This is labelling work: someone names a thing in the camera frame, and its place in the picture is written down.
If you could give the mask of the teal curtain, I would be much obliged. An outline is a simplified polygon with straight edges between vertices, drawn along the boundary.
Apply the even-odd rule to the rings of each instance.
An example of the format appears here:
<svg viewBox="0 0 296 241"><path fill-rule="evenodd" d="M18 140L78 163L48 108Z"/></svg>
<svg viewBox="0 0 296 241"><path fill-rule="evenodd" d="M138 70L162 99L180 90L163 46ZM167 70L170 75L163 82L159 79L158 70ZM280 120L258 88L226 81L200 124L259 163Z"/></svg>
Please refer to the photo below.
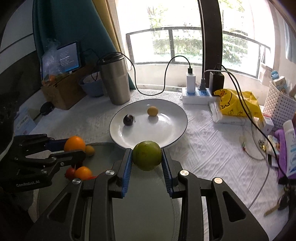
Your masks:
<svg viewBox="0 0 296 241"><path fill-rule="evenodd" d="M61 46L78 42L87 65L122 51L109 1L34 1L32 20L39 57L50 41Z"/></svg>

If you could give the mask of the black charger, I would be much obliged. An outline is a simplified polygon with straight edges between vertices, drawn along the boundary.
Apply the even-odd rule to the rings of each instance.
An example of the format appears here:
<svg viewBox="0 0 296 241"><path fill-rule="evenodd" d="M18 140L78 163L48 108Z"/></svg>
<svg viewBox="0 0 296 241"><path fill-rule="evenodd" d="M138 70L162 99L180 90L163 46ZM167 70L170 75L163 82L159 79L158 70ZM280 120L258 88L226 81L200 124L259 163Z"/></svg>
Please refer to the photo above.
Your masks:
<svg viewBox="0 0 296 241"><path fill-rule="evenodd" d="M224 75L214 71L209 74L209 91L214 96L214 92L224 88Z"/></svg>

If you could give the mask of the large orange front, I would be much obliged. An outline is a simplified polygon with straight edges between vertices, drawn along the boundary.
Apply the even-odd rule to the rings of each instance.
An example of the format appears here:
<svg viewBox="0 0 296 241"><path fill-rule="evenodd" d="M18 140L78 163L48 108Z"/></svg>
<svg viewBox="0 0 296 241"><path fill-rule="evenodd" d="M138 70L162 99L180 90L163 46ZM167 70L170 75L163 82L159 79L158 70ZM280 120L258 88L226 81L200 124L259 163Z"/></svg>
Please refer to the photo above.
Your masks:
<svg viewBox="0 0 296 241"><path fill-rule="evenodd" d="M84 140L79 136L72 136L69 139L67 139L65 145L64 145L64 151L70 152L70 151L85 151L86 144Z"/></svg>

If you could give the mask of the round grey glass tray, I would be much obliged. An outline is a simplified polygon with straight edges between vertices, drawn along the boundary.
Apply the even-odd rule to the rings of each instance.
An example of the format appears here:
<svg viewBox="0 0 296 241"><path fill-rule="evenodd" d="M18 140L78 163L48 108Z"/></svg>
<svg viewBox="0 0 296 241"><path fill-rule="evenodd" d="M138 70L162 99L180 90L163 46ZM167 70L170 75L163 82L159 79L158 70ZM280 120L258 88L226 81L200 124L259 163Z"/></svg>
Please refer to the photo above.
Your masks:
<svg viewBox="0 0 296 241"><path fill-rule="evenodd" d="M125 150L114 143L87 144L95 149L84 166L94 176L111 169ZM69 183L64 177L68 167L54 175L50 187L34 191L34 201L29 214L35 222ZM178 240L181 205L167 193L162 167L145 172L132 165L128 191L123 199L113 199L115 240Z"/></svg>

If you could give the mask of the cardboard box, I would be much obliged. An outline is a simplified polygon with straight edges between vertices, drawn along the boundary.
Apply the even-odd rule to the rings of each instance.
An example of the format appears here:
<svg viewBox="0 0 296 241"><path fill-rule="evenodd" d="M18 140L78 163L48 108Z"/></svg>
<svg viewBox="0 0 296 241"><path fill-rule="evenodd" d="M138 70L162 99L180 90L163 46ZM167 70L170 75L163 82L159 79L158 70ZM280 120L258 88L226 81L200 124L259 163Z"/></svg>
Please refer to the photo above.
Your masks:
<svg viewBox="0 0 296 241"><path fill-rule="evenodd" d="M94 67L80 68L65 76L52 85L43 85L41 90L47 101L52 102L55 108L68 110L86 96L79 85L79 81L90 75Z"/></svg>

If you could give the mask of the white ceramic plate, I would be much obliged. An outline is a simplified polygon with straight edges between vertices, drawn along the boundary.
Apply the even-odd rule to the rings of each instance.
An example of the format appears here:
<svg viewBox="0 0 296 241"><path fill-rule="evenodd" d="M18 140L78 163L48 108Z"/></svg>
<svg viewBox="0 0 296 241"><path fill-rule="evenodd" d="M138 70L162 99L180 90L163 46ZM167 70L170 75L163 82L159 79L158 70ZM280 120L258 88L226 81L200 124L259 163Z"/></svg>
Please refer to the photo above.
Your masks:
<svg viewBox="0 0 296 241"><path fill-rule="evenodd" d="M158 108L155 117L147 114L150 106ZM123 118L131 114L134 123L126 126ZM188 117L179 105L164 99L144 99L120 109L109 124L111 139L123 148L134 148L142 141L156 142L160 148L175 144L185 133Z"/></svg>

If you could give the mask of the tablet screen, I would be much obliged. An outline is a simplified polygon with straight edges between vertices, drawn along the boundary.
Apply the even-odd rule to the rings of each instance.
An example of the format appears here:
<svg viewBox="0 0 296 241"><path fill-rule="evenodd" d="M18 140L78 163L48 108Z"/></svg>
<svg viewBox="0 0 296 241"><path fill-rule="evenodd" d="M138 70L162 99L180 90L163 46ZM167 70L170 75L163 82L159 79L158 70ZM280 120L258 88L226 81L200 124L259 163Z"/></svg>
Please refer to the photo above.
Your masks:
<svg viewBox="0 0 296 241"><path fill-rule="evenodd" d="M48 51L41 57L41 80L48 80L50 76L57 77L80 67L77 41L61 47L56 42L51 42Z"/></svg>

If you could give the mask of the black round object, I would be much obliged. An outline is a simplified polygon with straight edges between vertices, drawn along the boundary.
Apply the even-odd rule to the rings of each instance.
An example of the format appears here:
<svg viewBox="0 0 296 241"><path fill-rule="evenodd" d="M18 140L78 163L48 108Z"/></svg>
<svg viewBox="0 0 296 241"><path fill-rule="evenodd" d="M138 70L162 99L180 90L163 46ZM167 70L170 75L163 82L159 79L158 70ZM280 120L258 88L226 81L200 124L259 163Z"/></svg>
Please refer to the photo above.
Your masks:
<svg viewBox="0 0 296 241"><path fill-rule="evenodd" d="M53 105L52 102L48 101L48 102L45 102L41 108L40 108L40 114L42 116L46 116L48 115L50 112L52 112L54 110L55 106Z"/></svg>

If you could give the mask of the balcony railing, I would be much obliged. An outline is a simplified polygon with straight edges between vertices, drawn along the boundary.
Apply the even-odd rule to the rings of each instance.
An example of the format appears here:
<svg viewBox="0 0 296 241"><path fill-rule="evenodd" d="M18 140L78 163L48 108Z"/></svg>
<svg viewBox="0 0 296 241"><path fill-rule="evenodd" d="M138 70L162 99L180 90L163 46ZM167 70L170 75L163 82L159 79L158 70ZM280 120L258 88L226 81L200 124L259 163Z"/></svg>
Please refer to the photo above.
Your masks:
<svg viewBox="0 0 296 241"><path fill-rule="evenodd" d="M226 68L253 78L259 77L260 66L266 63L270 47L236 32L222 33L222 63ZM200 27L162 27L126 34L129 57L135 64L166 63L176 55L193 64L203 62Z"/></svg>

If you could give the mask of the yellow apricot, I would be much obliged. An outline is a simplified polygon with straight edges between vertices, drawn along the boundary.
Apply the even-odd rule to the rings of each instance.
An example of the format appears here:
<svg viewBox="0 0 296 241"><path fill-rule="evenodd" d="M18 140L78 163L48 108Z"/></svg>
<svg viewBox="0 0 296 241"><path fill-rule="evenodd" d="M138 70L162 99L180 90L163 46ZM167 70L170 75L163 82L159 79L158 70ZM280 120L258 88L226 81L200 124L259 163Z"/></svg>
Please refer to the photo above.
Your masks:
<svg viewBox="0 0 296 241"><path fill-rule="evenodd" d="M148 109L147 109L147 114L149 116L152 116L152 117L155 117L158 115L158 108L156 108L155 106L150 106Z"/></svg>

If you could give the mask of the plastic bag with oranges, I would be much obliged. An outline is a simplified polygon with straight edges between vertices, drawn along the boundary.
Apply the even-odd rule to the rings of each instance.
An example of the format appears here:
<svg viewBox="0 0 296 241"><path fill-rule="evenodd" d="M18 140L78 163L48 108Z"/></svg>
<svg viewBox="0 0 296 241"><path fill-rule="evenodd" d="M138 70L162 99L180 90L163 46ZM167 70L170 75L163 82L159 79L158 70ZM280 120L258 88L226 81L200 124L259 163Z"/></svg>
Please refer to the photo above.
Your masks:
<svg viewBox="0 0 296 241"><path fill-rule="evenodd" d="M69 51L58 50L60 43L49 41L47 51L41 57L42 85L50 86L68 75Z"/></svg>

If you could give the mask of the dark plum front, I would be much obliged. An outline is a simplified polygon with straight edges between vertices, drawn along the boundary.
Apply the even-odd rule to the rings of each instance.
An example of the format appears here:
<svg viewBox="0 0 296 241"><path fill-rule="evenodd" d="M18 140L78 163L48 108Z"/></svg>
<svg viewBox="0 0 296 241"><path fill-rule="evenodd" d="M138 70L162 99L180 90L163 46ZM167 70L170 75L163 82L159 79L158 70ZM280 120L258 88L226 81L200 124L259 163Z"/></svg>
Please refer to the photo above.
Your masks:
<svg viewBox="0 0 296 241"><path fill-rule="evenodd" d="M126 126L131 126L134 123L134 116L131 114L127 114L124 118L123 118L123 123Z"/></svg>

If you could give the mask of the blue bowl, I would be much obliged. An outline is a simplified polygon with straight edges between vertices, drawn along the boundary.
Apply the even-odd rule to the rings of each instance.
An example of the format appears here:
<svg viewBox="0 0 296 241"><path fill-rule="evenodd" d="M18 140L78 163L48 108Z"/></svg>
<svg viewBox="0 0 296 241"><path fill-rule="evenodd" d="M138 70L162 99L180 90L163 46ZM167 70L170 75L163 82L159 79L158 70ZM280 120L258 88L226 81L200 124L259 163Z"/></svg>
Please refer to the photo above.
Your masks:
<svg viewBox="0 0 296 241"><path fill-rule="evenodd" d="M103 82L100 72L83 77L79 81L79 85L82 87L84 92L91 97L103 96Z"/></svg>

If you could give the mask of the yellow duck bag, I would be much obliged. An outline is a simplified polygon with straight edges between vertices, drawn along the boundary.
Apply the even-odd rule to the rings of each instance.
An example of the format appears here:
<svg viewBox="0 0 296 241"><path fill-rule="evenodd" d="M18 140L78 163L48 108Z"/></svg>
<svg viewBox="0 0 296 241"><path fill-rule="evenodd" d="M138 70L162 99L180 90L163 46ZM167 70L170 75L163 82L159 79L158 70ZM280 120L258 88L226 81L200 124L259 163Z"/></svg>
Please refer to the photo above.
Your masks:
<svg viewBox="0 0 296 241"><path fill-rule="evenodd" d="M219 89L214 92L214 95L220 97L218 106L224 115L247 117L246 113L248 113L252 117L263 119L258 101L250 91L238 94L236 90Z"/></svg>

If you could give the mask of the white charger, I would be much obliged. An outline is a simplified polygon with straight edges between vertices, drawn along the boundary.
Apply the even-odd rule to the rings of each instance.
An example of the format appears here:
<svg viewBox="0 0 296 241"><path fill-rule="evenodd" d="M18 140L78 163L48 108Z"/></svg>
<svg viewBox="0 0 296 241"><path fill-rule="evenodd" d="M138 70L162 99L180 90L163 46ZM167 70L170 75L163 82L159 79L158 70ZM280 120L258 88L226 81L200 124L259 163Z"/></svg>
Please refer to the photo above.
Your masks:
<svg viewBox="0 0 296 241"><path fill-rule="evenodd" d="M186 89L188 94L195 94L196 75L194 73L186 73Z"/></svg>

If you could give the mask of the red fruit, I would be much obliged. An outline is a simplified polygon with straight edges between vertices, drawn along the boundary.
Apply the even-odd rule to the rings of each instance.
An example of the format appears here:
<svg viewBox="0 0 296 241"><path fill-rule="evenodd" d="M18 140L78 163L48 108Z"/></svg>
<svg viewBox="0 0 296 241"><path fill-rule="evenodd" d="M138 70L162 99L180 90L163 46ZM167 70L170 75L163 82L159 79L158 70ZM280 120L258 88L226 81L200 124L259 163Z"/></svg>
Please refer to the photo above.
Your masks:
<svg viewBox="0 0 296 241"><path fill-rule="evenodd" d="M68 180L73 180L75 178L75 168L69 167L65 172L65 178Z"/></svg>

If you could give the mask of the green lime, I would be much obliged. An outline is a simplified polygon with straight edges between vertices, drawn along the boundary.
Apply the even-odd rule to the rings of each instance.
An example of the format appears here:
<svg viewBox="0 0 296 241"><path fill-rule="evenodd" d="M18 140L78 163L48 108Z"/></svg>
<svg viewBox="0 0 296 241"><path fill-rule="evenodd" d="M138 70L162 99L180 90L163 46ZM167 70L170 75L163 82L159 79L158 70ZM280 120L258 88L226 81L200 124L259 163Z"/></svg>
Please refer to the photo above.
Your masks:
<svg viewBox="0 0 296 241"><path fill-rule="evenodd" d="M133 163L142 171L151 171L162 161L162 151L153 141L138 143L132 151Z"/></svg>

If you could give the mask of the white power strip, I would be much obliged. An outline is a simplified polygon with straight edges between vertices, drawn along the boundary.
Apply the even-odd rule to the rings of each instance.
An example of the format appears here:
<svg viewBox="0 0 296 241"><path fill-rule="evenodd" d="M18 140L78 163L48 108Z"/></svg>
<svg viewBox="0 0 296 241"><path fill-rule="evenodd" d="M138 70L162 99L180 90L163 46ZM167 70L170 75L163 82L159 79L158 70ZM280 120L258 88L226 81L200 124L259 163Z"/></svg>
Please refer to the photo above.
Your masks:
<svg viewBox="0 0 296 241"><path fill-rule="evenodd" d="M196 88L195 93L188 93L187 88L182 88L182 102L183 104L197 104L208 105L209 103L218 101L217 96L212 96L208 88L206 90L199 90Z"/></svg>

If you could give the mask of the stainless steel tumbler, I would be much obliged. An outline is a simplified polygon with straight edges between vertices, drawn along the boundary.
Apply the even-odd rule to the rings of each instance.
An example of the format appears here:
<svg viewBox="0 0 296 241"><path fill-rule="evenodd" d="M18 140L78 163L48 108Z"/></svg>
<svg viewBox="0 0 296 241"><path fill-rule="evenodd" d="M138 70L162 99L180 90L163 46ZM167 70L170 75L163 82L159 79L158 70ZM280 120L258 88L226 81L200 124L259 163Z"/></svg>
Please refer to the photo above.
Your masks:
<svg viewBox="0 0 296 241"><path fill-rule="evenodd" d="M123 105L130 100L125 57L119 52L108 54L100 61L100 70L107 94L114 105Z"/></svg>

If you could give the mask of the white quilted tablecloth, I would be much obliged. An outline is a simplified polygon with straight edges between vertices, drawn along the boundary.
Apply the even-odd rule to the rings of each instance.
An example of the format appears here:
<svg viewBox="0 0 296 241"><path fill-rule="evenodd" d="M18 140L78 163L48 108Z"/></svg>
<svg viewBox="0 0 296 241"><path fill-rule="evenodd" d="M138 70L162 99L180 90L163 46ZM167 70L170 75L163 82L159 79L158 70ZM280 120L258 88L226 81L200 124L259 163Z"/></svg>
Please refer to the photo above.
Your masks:
<svg viewBox="0 0 296 241"><path fill-rule="evenodd" d="M262 159L250 127L214 123L206 105L186 104L183 109L188 126L170 146L171 157L200 178L221 177L274 239L288 220L288 210L265 214L276 205L283 187L276 170ZM33 133L55 139L79 136L87 144L114 143L108 129L118 110L106 97L85 97L69 110L55 109L39 117Z"/></svg>

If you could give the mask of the small yellow-green fruit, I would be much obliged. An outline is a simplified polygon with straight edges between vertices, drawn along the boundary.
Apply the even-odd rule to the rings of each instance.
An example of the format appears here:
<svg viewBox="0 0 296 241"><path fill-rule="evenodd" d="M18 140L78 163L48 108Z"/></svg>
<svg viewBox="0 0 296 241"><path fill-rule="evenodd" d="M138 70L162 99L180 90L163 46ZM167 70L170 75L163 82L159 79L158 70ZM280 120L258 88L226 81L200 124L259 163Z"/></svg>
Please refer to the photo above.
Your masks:
<svg viewBox="0 0 296 241"><path fill-rule="evenodd" d="M88 156L88 157L94 156L95 149L92 146L88 145L85 147L85 153L86 153L86 156Z"/></svg>

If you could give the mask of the orange fruit back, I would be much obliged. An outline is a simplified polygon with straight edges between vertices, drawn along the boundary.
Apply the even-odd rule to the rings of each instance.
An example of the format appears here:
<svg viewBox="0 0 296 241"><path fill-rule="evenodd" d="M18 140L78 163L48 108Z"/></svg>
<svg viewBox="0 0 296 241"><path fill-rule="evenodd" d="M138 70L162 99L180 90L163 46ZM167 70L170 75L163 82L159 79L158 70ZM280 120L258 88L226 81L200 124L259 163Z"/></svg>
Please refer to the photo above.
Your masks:
<svg viewBox="0 0 296 241"><path fill-rule="evenodd" d="M75 171L74 177L82 181L89 180L92 177L92 171L88 167L82 166Z"/></svg>

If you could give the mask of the white woven basket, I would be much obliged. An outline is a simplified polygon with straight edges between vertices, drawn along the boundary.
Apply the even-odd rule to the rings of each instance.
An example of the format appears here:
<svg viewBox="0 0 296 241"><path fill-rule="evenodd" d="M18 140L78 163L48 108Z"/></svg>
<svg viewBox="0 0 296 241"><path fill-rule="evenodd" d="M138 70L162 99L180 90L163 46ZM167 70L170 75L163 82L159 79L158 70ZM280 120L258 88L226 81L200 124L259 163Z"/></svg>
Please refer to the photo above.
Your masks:
<svg viewBox="0 0 296 241"><path fill-rule="evenodd" d="M295 114L295 100L281 93L272 82L269 83L269 90L263 107L263 115L271 118L273 130L283 127L283 124L292 120Z"/></svg>

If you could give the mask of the blue tissue box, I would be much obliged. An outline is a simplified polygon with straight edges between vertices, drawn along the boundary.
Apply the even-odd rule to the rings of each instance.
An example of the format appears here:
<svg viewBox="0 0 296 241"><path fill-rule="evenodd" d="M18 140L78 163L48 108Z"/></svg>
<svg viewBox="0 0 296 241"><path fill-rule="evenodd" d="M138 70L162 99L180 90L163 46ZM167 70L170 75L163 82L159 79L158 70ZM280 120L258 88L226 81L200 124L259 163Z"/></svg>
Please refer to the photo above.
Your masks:
<svg viewBox="0 0 296 241"><path fill-rule="evenodd" d="M14 120L15 136L28 135L36 127L34 117L39 112L31 108L21 108Z"/></svg>

